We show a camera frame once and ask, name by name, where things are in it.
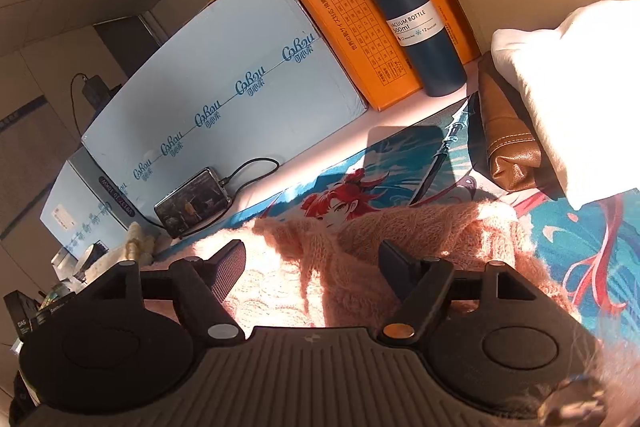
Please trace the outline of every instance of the orange box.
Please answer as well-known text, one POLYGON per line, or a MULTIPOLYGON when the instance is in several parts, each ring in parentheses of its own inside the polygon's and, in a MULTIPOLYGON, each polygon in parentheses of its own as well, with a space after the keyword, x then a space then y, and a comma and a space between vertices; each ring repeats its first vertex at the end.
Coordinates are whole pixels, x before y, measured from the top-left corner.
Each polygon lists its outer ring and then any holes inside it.
MULTIPOLYGON (((301 0, 353 83, 383 110, 421 89, 384 16, 372 0, 301 0)), ((478 46, 456 0, 432 0, 463 64, 478 46)))

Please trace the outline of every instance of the red hair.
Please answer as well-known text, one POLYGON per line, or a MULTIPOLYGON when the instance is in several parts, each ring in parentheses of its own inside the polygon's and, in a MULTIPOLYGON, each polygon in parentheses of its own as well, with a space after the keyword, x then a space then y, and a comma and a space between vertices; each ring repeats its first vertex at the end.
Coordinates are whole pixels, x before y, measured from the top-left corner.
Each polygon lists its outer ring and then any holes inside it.
POLYGON ((328 188, 324 192, 310 194, 300 205, 305 211, 305 217, 321 217, 329 212, 331 201, 340 201, 340 206, 348 205, 357 201, 358 204, 353 211, 347 216, 347 219, 354 219, 363 216, 368 212, 377 212, 378 210, 369 204, 369 201, 379 198, 382 194, 369 194, 368 192, 380 185, 389 173, 369 181, 363 181, 364 169, 357 169, 355 172, 347 174, 340 182, 333 187, 328 188))

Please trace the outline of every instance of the knitted fabric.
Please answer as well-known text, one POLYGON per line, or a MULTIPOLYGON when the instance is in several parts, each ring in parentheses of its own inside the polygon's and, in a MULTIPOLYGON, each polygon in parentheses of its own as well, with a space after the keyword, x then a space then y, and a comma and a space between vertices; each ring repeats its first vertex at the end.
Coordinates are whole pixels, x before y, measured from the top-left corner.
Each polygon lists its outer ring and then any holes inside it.
MULTIPOLYGON (((247 261, 223 304, 246 334, 257 325, 381 327, 400 304, 378 269, 383 239, 417 259, 447 259, 456 269, 481 271, 488 261, 504 261, 579 317, 562 286, 534 257, 529 235, 505 203, 389 208, 335 230, 313 218, 256 219, 241 229, 221 230, 179 256, 208 258, 231 239, 245 243, 247 261)), ((148 307, 171 315, 157 305, 148 307)), ((474 304, 456 307, 468 310, 474 304)))

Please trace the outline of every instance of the white sticker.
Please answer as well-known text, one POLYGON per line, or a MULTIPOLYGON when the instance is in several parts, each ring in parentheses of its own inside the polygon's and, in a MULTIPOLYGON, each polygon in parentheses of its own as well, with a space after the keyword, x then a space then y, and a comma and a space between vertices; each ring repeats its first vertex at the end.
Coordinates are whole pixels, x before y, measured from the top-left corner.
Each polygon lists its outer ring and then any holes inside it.
POLYGON ((71 217, 66 211, 66 208, 59 204, 56 208, 53 209, 51 213, 53 218, 58 222, 58 224, 65 230, 73 230, 76 227, 76 222, 74 218, 71 217))
POLYGON ((425 41, 444 29, 438 10, 431 1, 386 23, 401 46, 425 41))

